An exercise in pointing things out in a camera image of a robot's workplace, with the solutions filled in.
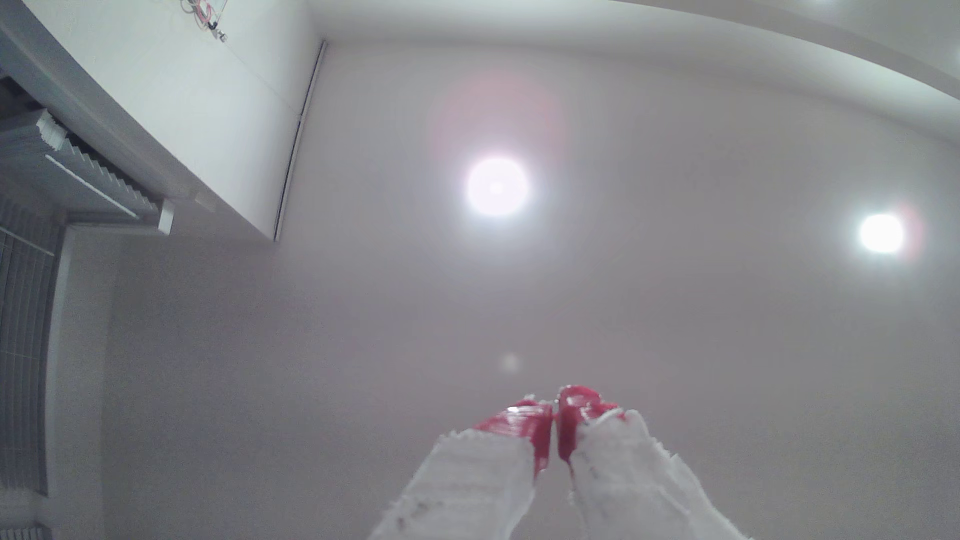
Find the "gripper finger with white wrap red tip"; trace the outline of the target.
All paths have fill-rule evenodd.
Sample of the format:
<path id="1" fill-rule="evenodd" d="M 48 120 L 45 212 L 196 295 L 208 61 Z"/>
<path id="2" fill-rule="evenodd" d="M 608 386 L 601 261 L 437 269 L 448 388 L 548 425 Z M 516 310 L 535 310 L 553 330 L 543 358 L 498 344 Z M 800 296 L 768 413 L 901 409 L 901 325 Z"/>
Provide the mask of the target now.
<path id="1" fill-rule="evenodd" d="M 440 436 L 369 539 L 510 539 L 549 462 L 554 404 L 524 398 Z"/>
<path id="2" fill-rule="evenodd" d="M 586 539 L 746 539 L 635 409 L 582 385 L 557 397 L 558 454 Z"/>

